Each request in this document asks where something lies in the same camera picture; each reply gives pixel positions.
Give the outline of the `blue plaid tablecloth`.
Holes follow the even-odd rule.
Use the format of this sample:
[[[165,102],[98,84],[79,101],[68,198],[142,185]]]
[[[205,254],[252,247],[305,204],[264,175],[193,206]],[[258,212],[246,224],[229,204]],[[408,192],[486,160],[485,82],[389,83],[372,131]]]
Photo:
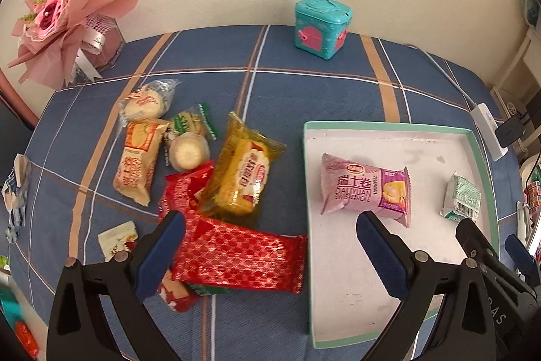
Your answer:
[[[306,234],[304,123],[313,120],[385,121],[382,94],[391,82],[401,122],[465,127],[482,139],[462,95],[418,50],[349,34],[324,61],[295,48],[290,26],[223,26],[128,43],[102,83],[55,92],[27,146],[32,162],[27,226],[9,246],[12,274],[43,322],[49,315],[68,256],[72,207],[84,198],[79,258],[102,261],[97,234],[133,221],[139,234],[154,230],[157,200],[169,171],[159,159],[148,208],[117,193],[112,181],[124,134],[105,135],[89,184],[81,180],[116,100],[139,66],[135,88],[154,79],[181,84],[170,111],[207,103],[224,136],[228,112],[287,146],[272,165],[259,217],[263,231]],[[188,312],[170,309],[159,295],[145,302],[182,360],[360,360],[370,343],[317,350],[309,336],[309,297],[283,292],[230,291],[199,300]]]

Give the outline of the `red raisin kiss packet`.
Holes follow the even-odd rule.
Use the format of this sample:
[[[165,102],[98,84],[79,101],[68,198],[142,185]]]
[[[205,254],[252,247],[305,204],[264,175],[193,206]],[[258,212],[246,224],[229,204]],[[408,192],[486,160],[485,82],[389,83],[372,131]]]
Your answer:
[[[159,217],[169,212],[193,216],[199,211],[200,199],[214,174],[215,162],[209,160],[192,171],[166,176],[166,186],[159,200]]]

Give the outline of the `pale green small snack packet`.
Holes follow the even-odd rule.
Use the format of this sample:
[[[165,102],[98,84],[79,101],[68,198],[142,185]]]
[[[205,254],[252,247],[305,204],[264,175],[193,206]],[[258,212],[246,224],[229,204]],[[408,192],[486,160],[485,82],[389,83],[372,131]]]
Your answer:
[[[479,216],[481,196],[474,183],[454,173],[447,183],[440,215],[455,222],[469,219],[475,223]]]

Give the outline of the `pink flower bouquet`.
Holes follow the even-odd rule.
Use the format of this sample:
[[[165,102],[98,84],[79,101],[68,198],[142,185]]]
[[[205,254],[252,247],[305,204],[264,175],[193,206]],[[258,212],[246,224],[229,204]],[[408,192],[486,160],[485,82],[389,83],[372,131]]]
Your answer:
[[[60,90],[79,79],[95,81],[124,45],[117,20],[138,0],[26,0],[28,12],[16,22],[21,83],[32,81]]]

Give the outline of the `red long wafer packet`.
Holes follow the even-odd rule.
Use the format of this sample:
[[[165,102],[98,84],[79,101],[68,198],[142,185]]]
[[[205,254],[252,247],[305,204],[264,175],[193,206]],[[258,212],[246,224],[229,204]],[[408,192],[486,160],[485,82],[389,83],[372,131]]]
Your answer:
[[[215,288],[298,294],[304,283],[305,235],[270,234],[195,213],[172,266],[177,281]]]

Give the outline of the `green cow cookie packet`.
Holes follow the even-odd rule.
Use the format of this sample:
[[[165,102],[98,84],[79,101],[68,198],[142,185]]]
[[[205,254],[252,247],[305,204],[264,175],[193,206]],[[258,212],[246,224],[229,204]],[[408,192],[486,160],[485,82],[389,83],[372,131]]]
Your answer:
[[[168,127],[170,139],[186,133],[205,137],[207,140],[217,140],[218,133],[212,124],[209,107],[206,103],[198,103],[170,119]]]

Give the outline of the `yellow soft bread packet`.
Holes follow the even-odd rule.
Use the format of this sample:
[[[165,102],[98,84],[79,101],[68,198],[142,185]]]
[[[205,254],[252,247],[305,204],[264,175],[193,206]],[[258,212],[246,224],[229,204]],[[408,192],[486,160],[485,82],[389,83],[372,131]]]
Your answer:
[[[286,146],[247,127],[239,116],[228,114],[226,140],[211,180],[200,200],[200,211],[208,216],[244,217],[256,212],[272,163]]]

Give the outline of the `clear white pastry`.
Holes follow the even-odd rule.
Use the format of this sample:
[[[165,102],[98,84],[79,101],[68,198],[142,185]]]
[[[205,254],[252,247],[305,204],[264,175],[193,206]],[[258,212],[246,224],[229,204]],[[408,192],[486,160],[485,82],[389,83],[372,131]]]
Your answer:
[[[154,80],[131,92],[120,104],[122,126],[129,122],[160,119],[170,109],[176,87],[174,79]]]

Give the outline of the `teal pink toy box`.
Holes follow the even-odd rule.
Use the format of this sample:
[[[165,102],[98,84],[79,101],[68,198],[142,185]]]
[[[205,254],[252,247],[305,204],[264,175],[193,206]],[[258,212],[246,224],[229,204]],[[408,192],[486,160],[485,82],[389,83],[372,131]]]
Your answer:
[[[352,9],[335,0],[301,0],[295,4],[295,47],[330,60],[343,47]]]

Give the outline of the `black power adapter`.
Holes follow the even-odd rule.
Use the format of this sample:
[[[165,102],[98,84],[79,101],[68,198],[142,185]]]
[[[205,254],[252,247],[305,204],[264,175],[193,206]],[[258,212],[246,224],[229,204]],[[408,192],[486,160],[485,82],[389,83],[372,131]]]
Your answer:
[[[511,146],[515,141],[524,136],[524,133],[524,124],[516,116],[507,119],[495,129],[495,136],[502,148]]]

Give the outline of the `white red small snack packet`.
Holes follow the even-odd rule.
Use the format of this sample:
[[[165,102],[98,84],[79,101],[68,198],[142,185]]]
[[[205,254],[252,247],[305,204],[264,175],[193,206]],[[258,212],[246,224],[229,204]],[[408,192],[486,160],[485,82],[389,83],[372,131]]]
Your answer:
[[[97,240],[104,261],[109,261],[117,252],[133,251],[138,240],[138,232],[134,222],[128,221],[98,234]],[[201,300],[201,297],[187,285],[174,280],[170,269],[166,270],[157,293],[170,309],[176,312],[187,312]]]

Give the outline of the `purple swiss roll packet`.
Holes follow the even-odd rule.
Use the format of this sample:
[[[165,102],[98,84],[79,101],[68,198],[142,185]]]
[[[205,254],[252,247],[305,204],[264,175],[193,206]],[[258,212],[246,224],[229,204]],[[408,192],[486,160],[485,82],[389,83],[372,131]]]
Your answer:
[[[371,211],[404,227],[411,224],[411,180],[408,168],[399,171],[364,165],[327,153],[322,155],[321,214]]]

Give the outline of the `white blue packet at edge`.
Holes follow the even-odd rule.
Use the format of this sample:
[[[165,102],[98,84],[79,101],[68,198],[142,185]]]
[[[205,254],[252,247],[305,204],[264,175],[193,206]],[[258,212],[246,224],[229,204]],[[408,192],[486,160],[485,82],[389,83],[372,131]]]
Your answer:
[[[2,196],[8,214],[5,237],[9,243],[18,240],[19,230],[26,225],[27,191],[30,164],[25,155],[18,154],[14,166],[5,180]]]

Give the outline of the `beige swiss roll packet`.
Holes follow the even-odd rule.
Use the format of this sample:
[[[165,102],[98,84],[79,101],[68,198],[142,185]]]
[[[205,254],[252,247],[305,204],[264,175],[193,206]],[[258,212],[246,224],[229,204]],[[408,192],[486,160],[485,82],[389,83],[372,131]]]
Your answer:
[[[114,189],[147,207],[156,162],[169,123],[161,119],[129,122],[122,155],[113,179]]]

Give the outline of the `green mung bean cake packet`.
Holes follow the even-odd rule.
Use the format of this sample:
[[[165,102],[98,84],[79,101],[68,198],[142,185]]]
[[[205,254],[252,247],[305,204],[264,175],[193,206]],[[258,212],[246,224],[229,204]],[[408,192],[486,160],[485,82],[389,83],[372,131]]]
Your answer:
[[[201,297],[226,294],[231,291],[231,289],[229,288],[212,287],[212,286],[205,286],[201,284],[189,283],[188,286],[191,290],[193,290],[193,292],[195,292],[197,295]]]

